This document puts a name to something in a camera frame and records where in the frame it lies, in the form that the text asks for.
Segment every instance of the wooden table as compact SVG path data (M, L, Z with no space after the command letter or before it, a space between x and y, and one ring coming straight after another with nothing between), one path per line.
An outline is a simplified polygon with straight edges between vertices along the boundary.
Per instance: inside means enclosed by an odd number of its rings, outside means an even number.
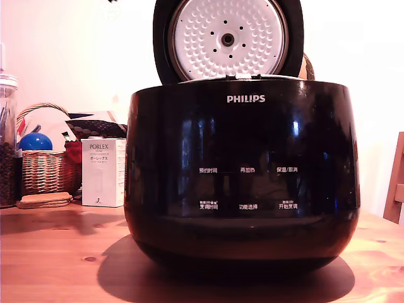
M129 235L123 208L1 211L1 302L404 302L404 228L364 211L336 261L284 282L174 278Z

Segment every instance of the white wall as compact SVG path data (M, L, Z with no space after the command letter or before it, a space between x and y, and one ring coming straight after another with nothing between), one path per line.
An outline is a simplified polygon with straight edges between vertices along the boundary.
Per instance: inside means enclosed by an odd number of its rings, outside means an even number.
M401 2L301 0L306 52L318 80L350 87L359 140L362 205L383 215L396 141L404 131ZM7 72L19 108L54 102L69 111L113 109L159 85L152 49L154 1L1 0Z

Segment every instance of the coffee beans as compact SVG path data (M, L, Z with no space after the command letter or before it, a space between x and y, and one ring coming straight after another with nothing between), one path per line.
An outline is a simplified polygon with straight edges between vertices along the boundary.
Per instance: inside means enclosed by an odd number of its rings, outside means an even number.
M0 145L0 207L16 203L15 150L8 143Z

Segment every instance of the black rice cooker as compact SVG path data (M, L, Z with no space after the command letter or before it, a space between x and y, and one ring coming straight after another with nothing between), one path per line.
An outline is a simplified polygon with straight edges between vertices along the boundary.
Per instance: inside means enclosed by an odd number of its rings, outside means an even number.
M298 274L338 257L360 193L348 88L306 81L299 0L159 0L163 86L136 92L125 214L154 261Z

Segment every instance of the red object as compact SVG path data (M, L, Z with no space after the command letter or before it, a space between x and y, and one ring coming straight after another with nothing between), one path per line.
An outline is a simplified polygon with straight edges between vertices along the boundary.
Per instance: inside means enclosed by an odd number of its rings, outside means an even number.
M21 122L21 124L20 124L20 127L18 128L18 134L20 134L20 136L21 136L21 134L22 134L22 132L23 132L23 130L25 129L25 119L23 119L22 120L22 122Z
M70 161L76 164L80 164L82 162L82 145L80 141L66 141L64 147L66 148L66 155Z

